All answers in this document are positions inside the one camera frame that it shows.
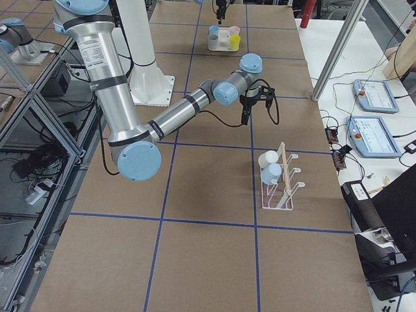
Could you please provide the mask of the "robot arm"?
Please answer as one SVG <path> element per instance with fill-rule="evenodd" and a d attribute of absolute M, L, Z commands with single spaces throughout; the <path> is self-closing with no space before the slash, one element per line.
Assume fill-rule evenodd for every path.
<path fill-rule="evenodd" d="M 263 61 L 248 53 L 224 80 L 206 80 L 181 101 L 148 123 L 141 123 L 112 37 L 115 27 L 108 1 L 54 1 L 55 29 L 73 38 L 105 115 L 112 159 L 131 181 L 152 178 L 161 167 L 157 143 L 213 101 L 234 103 L 245 92 L 258 91 Z"/>

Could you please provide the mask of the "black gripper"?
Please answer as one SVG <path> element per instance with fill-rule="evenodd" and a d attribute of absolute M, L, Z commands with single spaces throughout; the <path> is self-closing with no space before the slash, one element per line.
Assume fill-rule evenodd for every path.
<path fill-rule="evenodd" d="M 243 94 L 240 96 L 239 101 L 240 101 L 240 104 L 242 105 L 242 114 L 241 114 L 242 125 L 248 125 L 252 107 L 257 104 L 258 100 L 259 100 L 259 96 L 257 94 L 253 96 Z"/>
<path fill-rule="evenodd" d="M 229 6 L 229 2 L 227 0 L 215 0 L 214 3 L 216 5 L 216 18 L 218 24 L 221 25 L 225 19 L 225 11 Z"/>

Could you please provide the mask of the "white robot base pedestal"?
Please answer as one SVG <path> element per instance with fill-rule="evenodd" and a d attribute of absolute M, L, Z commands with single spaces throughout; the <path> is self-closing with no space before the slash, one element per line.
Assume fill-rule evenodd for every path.
<path fill-rule="evenodd" d="M 157 66 L 144 1 L 117 1 L 118 11 L 133 61 L 129 83 L 137 105 L 167 107 L 175 77 L 164 75 Z"/>

